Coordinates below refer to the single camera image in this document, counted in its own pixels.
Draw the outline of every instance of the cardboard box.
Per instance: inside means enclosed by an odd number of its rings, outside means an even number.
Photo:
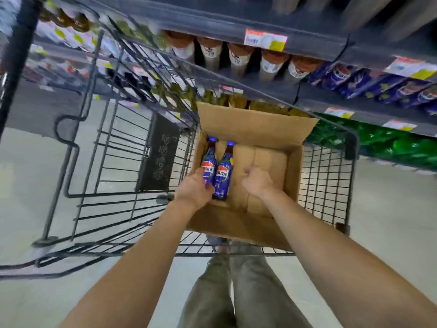
[[[302,143],[318,119],[276,115],[255,110],[198,103],[201,132],[194,154],[194,168],[200,166],[208,137],[219,139],[217,160],[223,157],[227,141],[234,141],[234,168],[226,201],[212,199],[196,212],[188,230],[237,238],[262,246],[290,251],[281,230],[257,198],[241,184],[243,168],[258,165],[269,172],[276,187],[297,200],[302,168]]]

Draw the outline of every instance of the pepsi bottle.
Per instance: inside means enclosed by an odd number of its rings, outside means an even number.
[[[208,138],[208,149],[203,157],[201,167],[204,169],[203,179],[205,180],[205,186],[207,183],[214,185],[214,177],[216,176],[216,141],[217,138]]]
[[[232,169],[234,168],[234,159],[232,158],[234,145],[234,142],[228,142],[225,154],[217,166],[214,198],[218,200],[225,200],[228,196]]]

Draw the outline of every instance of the blue packaging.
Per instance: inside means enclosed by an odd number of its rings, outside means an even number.
[[[234,145],[234,142],[228,142],[225,154],[217,165],[214,198],[219,200],[225,200],[228,196],[232,170],[234,168],[234,159],[232,157]]]
[[[357,70],[358,68],[354,65],[337,63],[322,79],[320,86],[324,89],[333,91],[346,82]]]
[[[205,186],[207,183],[214,185],[214,180],[216,177],[216,141],[217,138],[208,138],[208,150],[203,157],[201,167],[205,170],[203,173],[203,179],[205,180]]]
[[[347,82],[338,88],[338,92],[343,98],[351,99],[362,94],[372,86],[384,81],[391,75],[377,70],[361,69],[355,72]]]
[[[324,64],[320,65],[316,70],[311,72],[308,75],[308,82],[311,85],[318,85],[323,77],[332,70],[332,67],[336,65],[338,62],[325,62]]]
[[[437,102],[426,105],[423,110],[431,116],[437,115]]]
[[[377,100],[383,104],[389,104],[395,102],[408,95],[417,93],[429,86],[429,82],[425,82],[420,79],[408,78],[402,84],[395,86],[391,90],[385,91]]]
[[[366,88],[362,95],[368,99],[375,98],[375,96],[394,88],[396,85],[399,85],[403,81],[405,81],[407,78],[403,76],[398,75],[392,75],[390,73],[382,76],[381,80],[378,80],[378,82],[368,88]]]
[[[427,104],[437,99],[437,85],[431,85],[421,92],[408,95],[398,101],[399,107],[410,108],[420,104]]]

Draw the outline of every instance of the cardboard box flap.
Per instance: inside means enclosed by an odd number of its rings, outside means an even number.
[[[197,104],[202,130],[220,140],[273,149],[301,145],[318,119]]]

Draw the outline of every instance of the pepsi logo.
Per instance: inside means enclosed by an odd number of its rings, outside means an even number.
[[[202,162],[202,165],[201,165],[201,167],[203,168],[203,169],[205,169],[205,172],[204,172],[204,176],[210,176],[211,174],[214,174],[214,164],[212,163],[212,162],[210,162],[210,161],[203,161]]]
[[[223,182],[228,178],[229,170],[226,166],[218,166],[216,173],[216,181]]]

